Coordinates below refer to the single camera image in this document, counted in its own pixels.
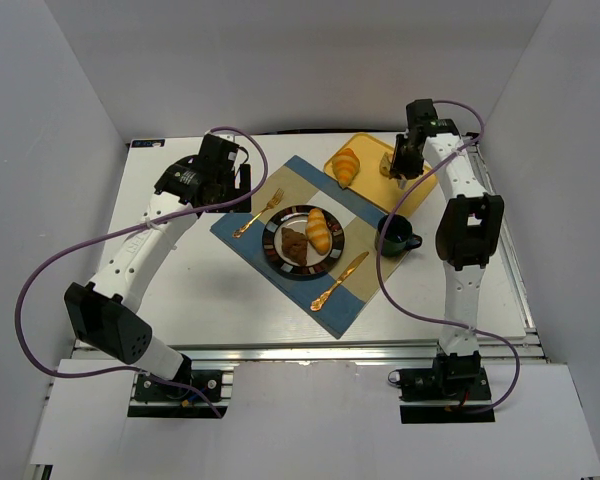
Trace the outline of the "metal bread tongs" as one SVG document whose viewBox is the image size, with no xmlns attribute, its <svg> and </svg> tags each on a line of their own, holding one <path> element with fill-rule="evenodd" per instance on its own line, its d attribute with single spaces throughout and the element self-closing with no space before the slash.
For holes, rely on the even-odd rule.
<svg viewBox="0 0 600 480">
<path fill-rule="evenodd" d="M 392 181 L 393 181 L 393 182 L 394 182 L 394 183 L 397 185 L 397 187 L 398 187 L 400 190 L 405 190 L 405 189 L 406 189 L 406 186 L 407 186 L 407 183 L 408 183 L 408 178 L 407 178 L 408 167 L 409 167 L 409 164 L 408 164 L 408 161 L 407 161 L 407 164 L 406 164 L 406 171 L 405 171 L 404 175 L 403 175 L 403 176 L 401 176 L 400 178 L 390 178 L 390 177 L 389 177 L 389 178 L 387 178 L 387 177 L 385 177 L 385 176 L 383 176 L 383 177 L 385 177 L 385 178 L 387 178 L 387 179 L 389 179 L 389 180 L 392 180 Z"/>
</svg>

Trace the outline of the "chocolate croissant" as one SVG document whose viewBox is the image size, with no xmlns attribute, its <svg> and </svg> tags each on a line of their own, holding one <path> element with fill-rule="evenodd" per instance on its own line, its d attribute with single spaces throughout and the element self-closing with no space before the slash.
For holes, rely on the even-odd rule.
<svg viewBox="0 0 600 480">
<path fill-rule="evenodd" d="M 281 247 L 286 258 L 299 266 L 305 266 L 307 262 L 307 237 L 291 228 L 282 228 Z"/>
</svg>

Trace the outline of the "small striped croissant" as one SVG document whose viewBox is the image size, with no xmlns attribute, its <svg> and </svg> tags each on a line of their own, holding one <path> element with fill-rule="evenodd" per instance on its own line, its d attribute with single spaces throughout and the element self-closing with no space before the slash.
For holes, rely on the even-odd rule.
<svg viewBox="0 0 600 480">
<path fill-rule="evenodd" d="M 329 252 L 331 234 L 321 209 L 313 208 L 309 211 L 305 235 L 318 254 L 326 255 Z"/>
</svg>

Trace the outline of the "small round bun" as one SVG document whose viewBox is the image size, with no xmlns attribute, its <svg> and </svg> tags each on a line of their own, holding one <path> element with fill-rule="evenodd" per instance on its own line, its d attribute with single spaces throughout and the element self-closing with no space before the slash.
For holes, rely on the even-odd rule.
<svg viewBox="0 0 600 480">
<path fill-rule="evenodd" d="M 390 169 L 391 169 L 391 156 L 387 153 L 384 153 L 380 163 L 379 163 L 379 172 L 382 176 L 387 178 L 390 177 Z"/>
</svg>

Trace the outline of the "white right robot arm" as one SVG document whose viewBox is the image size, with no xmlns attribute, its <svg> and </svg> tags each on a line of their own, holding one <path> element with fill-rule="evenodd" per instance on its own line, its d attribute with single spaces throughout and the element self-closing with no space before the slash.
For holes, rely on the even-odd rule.
<svg viewBox="0 0 600 480">
<path fill-rule="evenodd" d="M 438 117 L 433 100 L 409 103 L 406 117 L 407 131 L 396 136 L 388 175 L 405 187 L 429 165 L 447 201 L 435 235 L 445 272 L 446 324 L 432 370 L 440 384 L 469 382 L 481 368 L 475 333 L 479 293 L 498 246 L 504 201 L 477 179 L 455 123 Z"/>
</svg>

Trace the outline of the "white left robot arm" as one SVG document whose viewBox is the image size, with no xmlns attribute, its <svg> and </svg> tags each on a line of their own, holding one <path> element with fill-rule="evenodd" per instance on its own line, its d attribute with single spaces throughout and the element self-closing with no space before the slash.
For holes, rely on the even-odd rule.
<svg viewBox="0 0 600 480">
<path fill-rule="evenodd" d="M 167 346 L 137 312 L 156 272 L 204 206 L 215 212 L 248 212 L 250 168 L 236 163 L 240 146 L 214 134 L 198 153 L 170 165 L 157 180 L 138 232 L 130 234 L 86 285 L 64 295 L 78 340 L 126 365 L 187 384 L 191 361 Z"/>
</svg>

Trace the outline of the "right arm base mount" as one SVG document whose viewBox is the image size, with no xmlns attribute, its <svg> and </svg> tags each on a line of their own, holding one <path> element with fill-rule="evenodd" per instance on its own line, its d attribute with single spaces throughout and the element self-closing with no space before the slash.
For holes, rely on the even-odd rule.
<svg viewBox="0 0 600 480">
<path fill-rule="evenodd" d="M 388 383 L 400 391 L 403 425 L 494 423 L 491 389 L 484 368 L 473 379 L 460 379 L 446 387 L 433 368 L 391 371 Z"/>
</svg>

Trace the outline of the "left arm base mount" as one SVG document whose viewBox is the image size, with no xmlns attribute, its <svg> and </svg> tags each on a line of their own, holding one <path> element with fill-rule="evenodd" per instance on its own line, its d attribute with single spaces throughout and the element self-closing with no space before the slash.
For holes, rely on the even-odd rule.
<svg viewBox="0 0 600 480">
<path fill-rule="evenodd" d="M 233 368 L 219 364 L 195 367 L 191 373 L 191 385 L 223 417 L 231 398 Z M 127 416 L 145 419 L 217 419 L 208 402 L 198 393 L 182 389 L 168 392 L 167 389 L 167 385 L 155 382 L 146 374 L 137 375 L 131 389 Z"/>
</svg>

